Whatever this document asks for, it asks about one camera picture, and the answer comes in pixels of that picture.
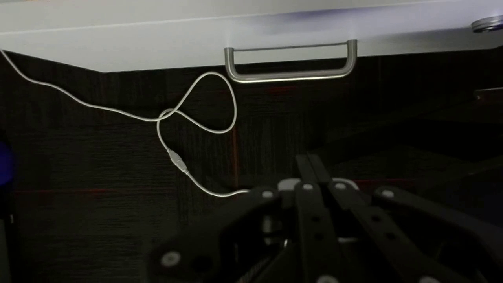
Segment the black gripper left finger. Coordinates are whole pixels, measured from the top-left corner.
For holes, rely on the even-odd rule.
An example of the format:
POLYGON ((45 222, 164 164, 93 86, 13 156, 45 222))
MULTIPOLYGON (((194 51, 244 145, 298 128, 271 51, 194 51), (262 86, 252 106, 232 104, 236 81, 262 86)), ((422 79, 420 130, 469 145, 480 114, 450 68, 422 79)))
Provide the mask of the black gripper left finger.
POLYGON ((299 156, 287 188, 263 186, 156 247, 152 283, 343 283, 326 196, 331 177, 299 156))

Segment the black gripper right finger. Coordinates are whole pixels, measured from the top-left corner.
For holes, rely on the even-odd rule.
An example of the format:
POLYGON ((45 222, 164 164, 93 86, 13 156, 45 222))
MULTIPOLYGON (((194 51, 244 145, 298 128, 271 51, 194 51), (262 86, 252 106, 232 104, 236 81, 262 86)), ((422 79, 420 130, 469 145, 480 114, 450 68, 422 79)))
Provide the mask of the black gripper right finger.
POLYGON ((328 186, 398 283, 503 283, 503 230, 408 191, 354 181, 328 186))

